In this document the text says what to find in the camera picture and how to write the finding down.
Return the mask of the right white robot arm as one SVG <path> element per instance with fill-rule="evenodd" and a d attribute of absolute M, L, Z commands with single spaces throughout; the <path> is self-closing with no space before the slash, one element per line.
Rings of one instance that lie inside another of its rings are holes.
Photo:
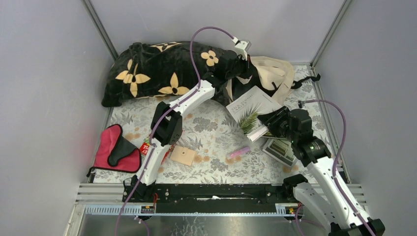
<path fill-rule="evenodd" d="M 291 143 L 295 157 L 315 178 L 324 195 L 319 195 L 301 174 L 284 179 L 284 200 L 307 207 L 329 236 L 381 236 L 385 226 L 359 204 L 341 175 L 325 143 L 314 136 L 312 119 L 304 109 L 286 106 L 258 119 L 277 138 Z"/>

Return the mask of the beige canvas student bag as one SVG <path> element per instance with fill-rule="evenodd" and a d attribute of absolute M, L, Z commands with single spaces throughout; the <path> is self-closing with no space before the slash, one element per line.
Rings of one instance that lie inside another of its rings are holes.
<path fill-rule="evenodd" d="M 239 76 L 229 80 L 226 92 L 234 101 L 253 87 L 260 88 L 273 100 L 283 105 L 290 93 L 306 80 L 319 81 L 321 75 L 307 76 L 295 81 L 295 69 L 288 62 L 265 56 L 247 56 L 247 68 Z"/>

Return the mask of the white palm leaf book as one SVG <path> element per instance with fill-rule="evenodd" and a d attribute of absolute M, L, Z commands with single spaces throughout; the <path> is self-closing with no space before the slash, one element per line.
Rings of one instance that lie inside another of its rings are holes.
<path fill-rule="evenodd" d="M 229 111 L 244 135 L 255 142 L 268 132 L 258 116 L 277 111 L 282 107 L 258 87 L 253 87 L 238 99 L 234 100 L 226 109 Z"/>

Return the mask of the grey photo cover book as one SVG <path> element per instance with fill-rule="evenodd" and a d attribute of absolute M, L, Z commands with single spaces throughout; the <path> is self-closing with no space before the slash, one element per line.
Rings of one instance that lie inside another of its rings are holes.
<path fill-rule="evenodd" d="M 290 169 L 297 163 L 291 142 L 286 139 L 268 139 L 262 151 Z"/>

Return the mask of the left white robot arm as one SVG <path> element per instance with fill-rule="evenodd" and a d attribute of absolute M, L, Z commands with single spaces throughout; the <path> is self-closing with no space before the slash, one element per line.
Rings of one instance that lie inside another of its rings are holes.
<path fill-rule="evenodd" d="M 168 149 L 182 135 L 183 117 L 203 102 L 213 98 L 232 78 L 240 75 L 251 77 L 250 69 L 253 67 L 250 55 L 223 55 L 213 71 L 200 75 L 195 61 L 191 62 L 198 79 L 196 86 L 180 98 L 170 103 L 160 102 L 156 107 L 151 122 L 149 150 L 145 162 L 132 178 L 134 186 L 131 193 L 140 202 L 151 199 L 157 170 Z"/>

